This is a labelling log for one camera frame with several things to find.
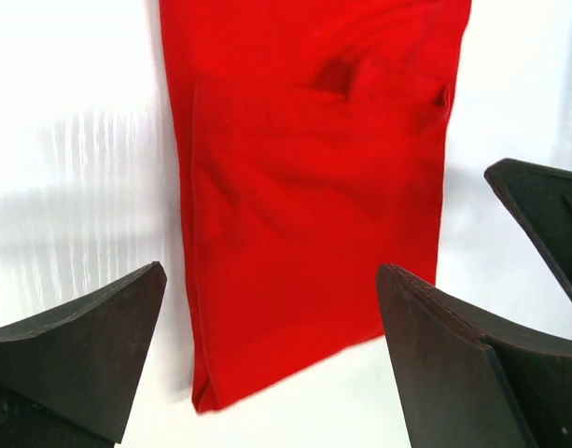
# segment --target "white background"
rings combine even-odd
[[[157,15],[153,0],[0,2],[0,326],[157,259],[170,280],[122,446],[409,447],[384,340],[194,414]],[[438,275],[464,300],[572,339],[572,305],[482,178],[503,157],[572,169],[572,0],[473,2]]]

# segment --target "black plastic part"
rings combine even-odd
[[[413,448],[572,448],[572,341],[397,266],[383,266],[377,285]]]
[[[152,263],[0,328],[0,448],[120,443],[165,284]]]
[[[484,176],[572,300],[572,172],[504,159]]]

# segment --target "folded red cloth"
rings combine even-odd
[[[469,2],[160,4],[204,412],[382,334],[379,264],[434,281]]]

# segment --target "red towel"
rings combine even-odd
[[[193,402],[383,334],[374,275],[433,282],[469,0],[161,0]]]

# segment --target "white surface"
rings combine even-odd
[[[194,414],[157,8],[0,2],[0,325],[158,259],[170,282],[122,446],[410,446],[383,339],[224,413]],[[572,0],[474,1],[438,278],[465,300],[568,338],[572,306],[482,172],[507,156],[572,168],[572,119],[562,119],[572,117],[571,42]]]

